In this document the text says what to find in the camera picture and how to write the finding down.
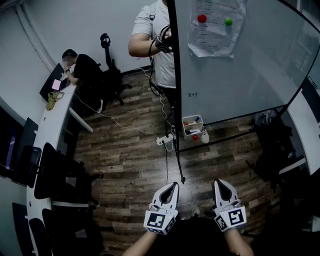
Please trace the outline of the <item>white power strip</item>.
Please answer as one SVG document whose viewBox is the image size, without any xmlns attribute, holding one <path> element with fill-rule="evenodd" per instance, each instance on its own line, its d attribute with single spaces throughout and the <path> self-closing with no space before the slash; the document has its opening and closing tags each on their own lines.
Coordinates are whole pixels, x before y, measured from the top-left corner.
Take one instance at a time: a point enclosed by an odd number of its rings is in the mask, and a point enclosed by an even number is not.
<svg viewBox="0 0 320 256">
<path fill-rule="evenodd" d="M 173 142 L 174 139 L 175 139 L 175 136 L 172 133 L 168 133 L 163 137 L 158 137 L 156 139 L 156 143 L 158 146 L 161 146 L 161 145 L 165 145 L 166 143 Z"/>
</svg>

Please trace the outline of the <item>black office chair with headrest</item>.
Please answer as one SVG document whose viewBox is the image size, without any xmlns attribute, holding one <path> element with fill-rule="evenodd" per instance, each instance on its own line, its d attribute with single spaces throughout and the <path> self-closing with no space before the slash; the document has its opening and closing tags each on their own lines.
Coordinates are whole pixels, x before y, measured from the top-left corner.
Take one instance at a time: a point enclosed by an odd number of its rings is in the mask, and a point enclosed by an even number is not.
<svg viewBox="0 0 320 256">
<path fill-rule="evenodd" d="M 109 97 L 109 101 L 117 100 L 123 106 L 125 103 L 120 94 L 125 89 L 131 89 L 132 85 L 123 83 L 123 75 L 116 67 L 115 60 L 110 55 L 111 39 L 107 33 L 103 33 L 100 36 L 100 44 L 104 49 L 105 62 L 108 66 L 108 70 L 103 72 L 103 82 L 107 85 L 107 96 Z"/>
</svg>

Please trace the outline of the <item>person's left forearm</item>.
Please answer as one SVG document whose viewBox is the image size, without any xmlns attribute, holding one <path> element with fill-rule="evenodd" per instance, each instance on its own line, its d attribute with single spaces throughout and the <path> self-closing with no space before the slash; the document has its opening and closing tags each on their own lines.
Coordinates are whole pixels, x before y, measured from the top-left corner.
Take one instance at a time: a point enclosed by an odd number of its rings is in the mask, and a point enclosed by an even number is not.
<svg viewBox="0 0 320 256">
<path fill-rule="evenodd" d="M 157 236 L 157 233 L 146 231 L 134 244 L 124 251 L 122 256 L 145 256 Z"/>
</svg>

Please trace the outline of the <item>pile of colourful marker pens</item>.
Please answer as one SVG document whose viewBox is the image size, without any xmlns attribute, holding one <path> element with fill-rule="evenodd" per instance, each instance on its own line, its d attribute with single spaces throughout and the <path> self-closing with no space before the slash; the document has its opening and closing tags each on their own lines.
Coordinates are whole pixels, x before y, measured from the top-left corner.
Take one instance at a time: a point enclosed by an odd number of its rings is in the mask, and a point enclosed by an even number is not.
<svg viewBox="0 0 320 256">
<path fill-rule="evenodd" d="M 186 136 L 189 136 L 191 134 L 198 134 L 202 131 L 203 128 L 203 121 L 199 115 L 183 118 L 182 124 Z"/>
</svg>

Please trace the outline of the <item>crumpled white paper sheet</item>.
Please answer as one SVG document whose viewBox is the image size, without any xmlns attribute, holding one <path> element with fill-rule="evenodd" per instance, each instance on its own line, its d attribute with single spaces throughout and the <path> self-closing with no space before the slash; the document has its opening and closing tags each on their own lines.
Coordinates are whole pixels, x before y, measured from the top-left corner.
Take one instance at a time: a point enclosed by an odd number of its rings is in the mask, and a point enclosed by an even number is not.
<svg viewBox="0 0 320 256">
<path fill-rule="evenodd" d="M 188 32 L 188 48 L 197 57 L 233 58 L 233 49 L 246 18 L 247 0 L 193 0 Z M 205 23 L 198 15 L 207 16 Z M 225 19 L 231 18 L 227 26 Z"/>
</svg>

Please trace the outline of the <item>black-framed glass whiteboard on stand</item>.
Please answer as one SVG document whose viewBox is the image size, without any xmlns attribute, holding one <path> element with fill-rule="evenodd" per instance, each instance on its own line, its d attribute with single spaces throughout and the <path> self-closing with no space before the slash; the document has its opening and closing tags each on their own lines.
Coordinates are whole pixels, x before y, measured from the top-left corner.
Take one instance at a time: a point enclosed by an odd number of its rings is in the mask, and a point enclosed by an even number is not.
<svg viewBox="0 0 320 256">
<path fill-rule="evenodd" d="M 230 57 L 198 57 L 188 47 L 193 0 L 167 0 L 177 90 L 176 154 L 205 146 L 185 140 L 182 118 L 204 127 L 271 109 L 286 110 L 320 52 L 320 28 L 285 0 L 247 0 Z"/>
</svg>

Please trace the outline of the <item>black laptop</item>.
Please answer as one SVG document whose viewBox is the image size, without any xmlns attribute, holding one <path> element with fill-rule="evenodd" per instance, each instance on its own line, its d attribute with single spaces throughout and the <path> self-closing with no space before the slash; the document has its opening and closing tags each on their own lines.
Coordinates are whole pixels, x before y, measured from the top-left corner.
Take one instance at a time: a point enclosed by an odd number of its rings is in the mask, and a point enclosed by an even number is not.
<svg viewBox="0 0 320 256">
<path fill-rule="evenodd" d="M 54 79 L 61 80 L 62 84 L 59 91 L 53 90 L 51 88 L 52 82 Z M 48 93 L 51 92 L 60 92 L 64 88 L 68 87 L 71 84 L 71 82 L 68 80 L 68 77 L 65 74 L 65 70 L 62 67 L 60 63 L 56 65 L 52 73 L 49 75 L 48 79 L 44 83 L 43 87 L 41 88 L 39 94 L 42 96 L 42 98 L 48 102 Z"/>
</svg>

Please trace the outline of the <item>person's right forearm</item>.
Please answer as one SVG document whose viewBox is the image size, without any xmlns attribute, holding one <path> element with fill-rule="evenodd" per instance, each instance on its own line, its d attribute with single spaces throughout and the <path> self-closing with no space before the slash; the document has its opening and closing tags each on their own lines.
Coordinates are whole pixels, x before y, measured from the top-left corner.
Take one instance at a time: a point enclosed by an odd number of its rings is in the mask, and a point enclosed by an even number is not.
<svg viewBox="0 0 320 256">
<path fill-rule="evenodd" d="M 228 229 L 223 235 L 231 253 L 237 256 L 254 256 L 252 248 L 237 229 Z"/>
</svg>

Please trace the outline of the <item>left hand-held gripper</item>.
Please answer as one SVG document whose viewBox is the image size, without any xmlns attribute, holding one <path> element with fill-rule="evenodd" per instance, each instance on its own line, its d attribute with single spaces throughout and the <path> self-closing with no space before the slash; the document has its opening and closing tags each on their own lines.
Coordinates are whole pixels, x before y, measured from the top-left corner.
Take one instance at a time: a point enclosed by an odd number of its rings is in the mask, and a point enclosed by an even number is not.
<svg viewBox="0 0 320 256">
<path fill-rule="evenodd" d="M 180 187 L 177 182 L 169 183 L 155 192 L 149 210 L 145 212 L 143 227 L 160 235 L 167 235 L 176 223 Z"/>
</svg>

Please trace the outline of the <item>black backpack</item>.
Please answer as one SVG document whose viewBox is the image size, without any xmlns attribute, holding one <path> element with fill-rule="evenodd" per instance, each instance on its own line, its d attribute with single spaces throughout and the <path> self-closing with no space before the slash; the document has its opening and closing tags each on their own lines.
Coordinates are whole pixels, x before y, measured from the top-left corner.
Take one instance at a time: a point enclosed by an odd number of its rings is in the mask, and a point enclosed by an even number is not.
<svg viewBox="0 0 320 256">
<path fill-rule="evenodd" d="M 301 161 L 304 157 L 297 154 L 294 149 L 291 137 L 292 128 L 283 123 L 279 112 L 276 109 L 277 116 L 269 125 L 257 126 L 254 116 L 250 125 L 258 137 L 262 146 L 262 154 L 254 165 L 248 161 L 246 164 L 258 175 L 264 182 L 271 182 L 271 188 L 276 189 L 279 181 L 280 171 Z"/>
</svg>

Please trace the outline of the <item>white side desk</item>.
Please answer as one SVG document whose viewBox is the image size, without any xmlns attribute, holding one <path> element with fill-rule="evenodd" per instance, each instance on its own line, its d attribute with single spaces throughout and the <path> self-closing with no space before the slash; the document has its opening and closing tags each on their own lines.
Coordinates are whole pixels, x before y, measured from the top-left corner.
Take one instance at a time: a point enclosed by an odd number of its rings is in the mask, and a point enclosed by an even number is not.
<svg viewBox="0 0 320 256">
<path fill-rule="evenodd" d="M 320 87 L 308 76 L 286 109 L 304 151 L 310 175 L 320 170 Z"/>
</svg>

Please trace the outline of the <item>curved white desk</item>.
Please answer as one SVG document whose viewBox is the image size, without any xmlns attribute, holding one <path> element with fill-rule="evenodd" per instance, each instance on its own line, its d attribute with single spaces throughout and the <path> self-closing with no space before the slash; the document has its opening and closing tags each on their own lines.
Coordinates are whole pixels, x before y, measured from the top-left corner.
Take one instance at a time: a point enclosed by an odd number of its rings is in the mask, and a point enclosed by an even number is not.
<svg viewBox="0 0 320 256">
<path fill-rule="evenodd" d="M 63 97 L 58 100 L 52 110 L 45 110 L 39 125 L 34 140 L 34 147 L 43 149 L 46 143 L 50 143 L 55 149 L 58 148 L 59 140 L 62 134 L 65 119 L 68 114 L 71 114 L 82 127 L 88 132 L 93 133 L 94 129 L 90 127 L 72 108 L 71 102 L 76 90 L 75 85 L 69 85 L 64 88 Z M 37 199 L 34 195 L 35 188 L 26 186 L 26 209 L 27 215 L 25 218 L 30 221 L 31 219 L 43 220 L 42 210 L 52 209 L 52 206 L 61 207 L 76 207 L 76 208 L 87 208 L 88 203 L 69 203 L 54 201 L 50 197 L 44 199 Z"/>
</svg>

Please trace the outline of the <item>beige cloth bag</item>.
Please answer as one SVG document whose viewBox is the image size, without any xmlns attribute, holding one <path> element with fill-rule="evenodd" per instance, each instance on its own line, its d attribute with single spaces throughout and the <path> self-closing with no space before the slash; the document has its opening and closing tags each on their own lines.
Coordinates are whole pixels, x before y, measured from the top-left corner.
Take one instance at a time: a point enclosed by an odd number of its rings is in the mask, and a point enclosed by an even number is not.
<svg viewBox="0 0 320 256">
<path fill-rule="evenodd" d="M 59 92 L 49 92 L 48 93 L 48 101 L 46 104 L 46 110 L 47 111 L 51 111 L 54 107 L 56 102 L 58 102 L 59 100 L 61 100 L 64 96 L 64 92 L 59 91 Z"/>
</svg>

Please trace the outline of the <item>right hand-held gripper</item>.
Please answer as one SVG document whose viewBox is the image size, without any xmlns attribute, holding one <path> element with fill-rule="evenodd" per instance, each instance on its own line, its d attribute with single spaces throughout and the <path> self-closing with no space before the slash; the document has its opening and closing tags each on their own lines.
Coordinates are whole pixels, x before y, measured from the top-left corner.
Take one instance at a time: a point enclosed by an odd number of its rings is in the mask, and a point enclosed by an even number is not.
<svg viewBox="0 0 320 256">
<path fill-rule="evenodd" d="M 230 183 L 222 179 L 216 179 L 214 181 L 214 194 L 217 207 L 214 210 L 216 213 L 214 221 L 221 232 L 238 228 L 247 223 L 245 207 L 241 205 L 237 191 Z M 221 206 L 222 200 L 229 203 L 233 200 L 235 201 L 218 209 Z"/>
</svg>

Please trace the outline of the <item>person's black clothing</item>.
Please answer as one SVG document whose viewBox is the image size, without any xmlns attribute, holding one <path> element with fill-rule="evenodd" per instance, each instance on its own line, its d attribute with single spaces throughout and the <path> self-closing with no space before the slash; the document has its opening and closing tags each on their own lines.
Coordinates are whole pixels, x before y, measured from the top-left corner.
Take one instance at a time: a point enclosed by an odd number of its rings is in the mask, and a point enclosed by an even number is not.
<svg viewBox="0 0 320 256">
<path fill-rule="evenodd" d="M 164 256 L 236 256 L 217 224 L 204 217 L 177 221 L 157 238 L 156 251 Z"/>
</svg>

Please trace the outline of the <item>dark grey desk divider panel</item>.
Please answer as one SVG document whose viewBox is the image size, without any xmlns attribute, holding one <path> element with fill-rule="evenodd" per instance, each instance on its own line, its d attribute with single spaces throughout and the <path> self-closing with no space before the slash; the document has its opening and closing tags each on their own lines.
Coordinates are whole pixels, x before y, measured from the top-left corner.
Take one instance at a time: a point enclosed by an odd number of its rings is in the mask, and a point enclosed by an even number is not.
<svg viewBox="0 0 320 256">
<path fill-rule="evenodd" d="M 12 203 L 12 213 L 15 232 L 18 244 L 23 256 L 35 256 L 33 253 L 33 244 L 31 240 L 29 223 L 27 216 L 27 207 L 19 203 Z"/>
<path fill-rule="evenodd" d="M 33 146 L 38 131 L 38 125 L 31 119 L 27 118 L 24 124 L 21 137 L 18 144 L 18 150 L 22 151 L 25 146 Z"/>
</svg>

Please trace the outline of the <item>dark framed window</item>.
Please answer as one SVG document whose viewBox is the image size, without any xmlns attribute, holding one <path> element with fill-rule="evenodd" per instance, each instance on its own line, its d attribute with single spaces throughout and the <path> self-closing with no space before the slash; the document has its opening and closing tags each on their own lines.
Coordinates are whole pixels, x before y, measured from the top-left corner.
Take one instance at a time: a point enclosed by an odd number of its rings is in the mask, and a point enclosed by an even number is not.
<svg viewBox="0 0 320 256">
<path fill-rule="evenodd" d="M 14 179 L 23 126 L 0 106 L 0 176 Z"/>
</svg>

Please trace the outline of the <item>grey bag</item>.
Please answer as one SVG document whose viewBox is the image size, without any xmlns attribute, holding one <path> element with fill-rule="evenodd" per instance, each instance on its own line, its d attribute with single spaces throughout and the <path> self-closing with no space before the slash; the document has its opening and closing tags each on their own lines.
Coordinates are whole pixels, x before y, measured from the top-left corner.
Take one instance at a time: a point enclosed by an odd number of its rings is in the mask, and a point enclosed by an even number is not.
<svg viewBox="0 0 320 256">
<path fill-rule="evenodd" d="M 263 125 L 269 125 L 273 119 L 277 117 L 277 112 L 274 109 L 259 112 L 254 115 L 254 123 L 261 127 Z"/>
</svg>

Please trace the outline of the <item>white plastic holder box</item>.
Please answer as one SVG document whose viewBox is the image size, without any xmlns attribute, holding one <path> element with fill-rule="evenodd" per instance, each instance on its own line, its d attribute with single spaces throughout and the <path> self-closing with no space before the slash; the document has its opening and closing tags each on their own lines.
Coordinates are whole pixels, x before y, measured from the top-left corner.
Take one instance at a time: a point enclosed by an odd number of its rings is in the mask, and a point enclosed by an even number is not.
<svg viewBox="0 0 320 256">
<path fill-rule="evenodd" d="M 185 140 L 198 140 L 205 130 L 204 122 L 200 115 L 183 117 L 181 122 Z"/>
</svg>

